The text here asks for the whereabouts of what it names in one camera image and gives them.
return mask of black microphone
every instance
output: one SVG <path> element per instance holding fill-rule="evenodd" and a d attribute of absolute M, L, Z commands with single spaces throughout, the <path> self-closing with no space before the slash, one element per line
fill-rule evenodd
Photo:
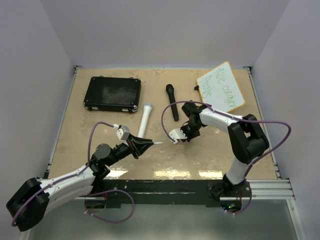
<path fill-rule="evenodd" d="M 176 99 L 175 99 L 175 89 L 174 86 L 172 86 L 171 84 L 168 84 L 165 87 L 165 91 L 168 93 L 169 96 L 169 101 L 170 103 L 175 103 Z M 178 114 L 178 109 L 177 109 L 177 105 L 174 104 L 171 106 L 171 110 L 172 110 L 172 115 L 173 115 L 173 119 L 177 122 L 179 121 L 179 114 Z"/>

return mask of black base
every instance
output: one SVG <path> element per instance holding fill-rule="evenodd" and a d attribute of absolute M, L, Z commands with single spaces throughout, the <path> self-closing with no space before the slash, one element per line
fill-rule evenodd
<path fill-rule="evenodd" d="M 153 205 L 205 205 L 207 208 L 220 208 L 222 203 L 214 199 L 212 187 L 222 183 L 222 180 L 119 180 L 103 181 L 95 193 L 119 189 L 129 193 L 135 204 Z M 249 197 L 244 189 L 243 197 Z M 237 197 L 238 194 L 220 197 Z M 121 204 L 131 204 L 128 196 L 122 193 L 108 194 L 107 208 L 120 208 Z"/>
<path fill-rule="evenodd" d="M 215 183 L 210 189 L 211 196 L 215 201 L 220 201 L 220 198 L 223 197 L 237 197 L 239 192 L 245 192 L 245 181 L 237 185 L 232 185 L 228 180 L 226 175 L 223 176 L 223 179 Z"/>

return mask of cable clip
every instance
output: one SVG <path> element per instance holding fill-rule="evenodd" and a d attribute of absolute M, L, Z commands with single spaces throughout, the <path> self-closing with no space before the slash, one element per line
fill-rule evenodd
<path fill-rule="evenodd" d="M 86 211 L 84 212 L 84 214 L 87 214 L 87 213 L 89 213 L 89 215 L 90 215 L 91 217 L 94 216 L 94 214 L 93 214 L 93 213 L 90 213 L 89 210 L 86 210 Z"/>
<path fill-rule="evenodd" d="M 118 124 L 113 124 L 113 129 L 117 131 L 119 129 L 119 125 Z"/>

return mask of table surface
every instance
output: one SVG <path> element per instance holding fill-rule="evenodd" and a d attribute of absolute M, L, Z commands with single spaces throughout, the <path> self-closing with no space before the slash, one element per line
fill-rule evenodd
<path fill-rule="evenodd" d="M 200 130 L 201 136 L 191 142 L 174 145 L 166 137 L 161 127 L 161 113 L 169 104 L 166 85 L 172 84 L 177 101 L 201 101 L 194 90 L 196 80 L 210 69 L 79 69 L 61 127 L 53 156 L 49 178 L 72 172 L 87 161 L 88 140 L 96 122 L 128 126 L 133 135 L 138 135 L 143 106 L 153 105 L 145 131 L 145 138 L 163 144 L 150 147 L 139 159 L 128 156 L 110 167 L 107 178 L 113 179 L 221 179 L 228 171 L 234 155 L 228 134 L 208 126 Z M 260 114 L 248 72 L 233 70 L 246 104 L 233 110 L 235 115 Z M 83 101 L 91 77 L 119 77 L 141 79 L 139 109 L 136 113 L 88 111 Z M 178 105 L 179 121 L 174 122 L 171 109 L 164 115 L 164 125 L 168 131 L 180 128 L 187 117 Z M 101 144 L 111 147 L 120 141 L 112 128 L 99 125 L 93 135 L 91 153 Z M 266 156 L 250 171 L 249 179 L 277 179 L 272 157 Z"/>

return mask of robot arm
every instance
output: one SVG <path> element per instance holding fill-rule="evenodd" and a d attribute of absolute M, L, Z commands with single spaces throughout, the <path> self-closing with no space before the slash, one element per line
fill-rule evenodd
<path fill-rule="evenodd" d="M 20 211 L 15 220 L 19 230 L 23 232 L 34 227 L 53 209 L 74 198 L 94 192 L 110 173 L 109 166 L 130 154 L 138 159 L 154 144 L 151 139 L 131 135 L 126 126 L 120 126 L 116 135 L 119 140 L 125 142 L 114 148 L 105 143 L 100 144 L 90 162 L 79 169 L 54 179 L 27 180 L 6 204 L 12 217 Z M 21 210 L 20 208 L 35 194 L 36 197 Z"/>
<path fill-rule="evenodd" d="M 212 112 L 205 105 L 196 106 L 190 102 L 185 103 L 182 110 L 189 121 L 186 125 L 169 133 L 173 143 L 189 142 L 191 139 L 200 136 L 199 130 L 206 126 L 212 126 L 228 133 L 235 159 L 231 168 L 223 176 L 223 184 L 219 187 L 213 187 L 211 193 L 219 201 L 222 192 L 229 196 L 232 192 L 237 192 L 244 184 L 247 169 L 251 162 L 269 148 L 269 142 L 258 123 L 246 123 L 234 118 L 257 120 L 256 117 L 252 114 L 235 116 L 224 113 L 229 116 L 227 117 Z"/>

